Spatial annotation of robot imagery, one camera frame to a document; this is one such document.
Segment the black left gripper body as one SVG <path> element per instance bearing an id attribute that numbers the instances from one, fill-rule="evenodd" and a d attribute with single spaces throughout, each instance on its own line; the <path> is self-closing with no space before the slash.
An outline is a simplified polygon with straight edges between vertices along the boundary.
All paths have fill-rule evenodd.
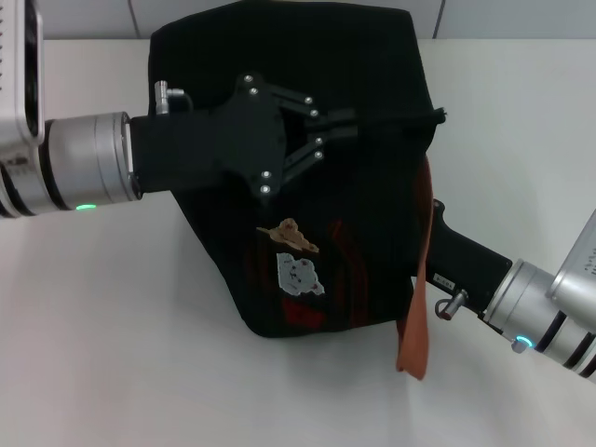
<path id="1" fill-rule="evenodd" d="M 200 190 L 241 182 L 266 199 L 282 185 L 286 132 L 272 87 L 257 73 L 239 78 L 210 109 L 134 117 L 134 175 L 144 193 Z"/>

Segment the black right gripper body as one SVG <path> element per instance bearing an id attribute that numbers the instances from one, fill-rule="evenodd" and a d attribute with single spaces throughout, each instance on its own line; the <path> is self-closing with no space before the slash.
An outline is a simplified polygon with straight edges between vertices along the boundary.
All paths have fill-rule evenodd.
<path id="1" fill-rule="evenodd" d="M 513 262 L 455 232 L 444 221 L 444 211 L 444 204 L 435 200 L 427 253 L 427 282 L 448 293 L 449 298 L 465 290 L 468 299 L 462 307 L 481 315 Z"/>

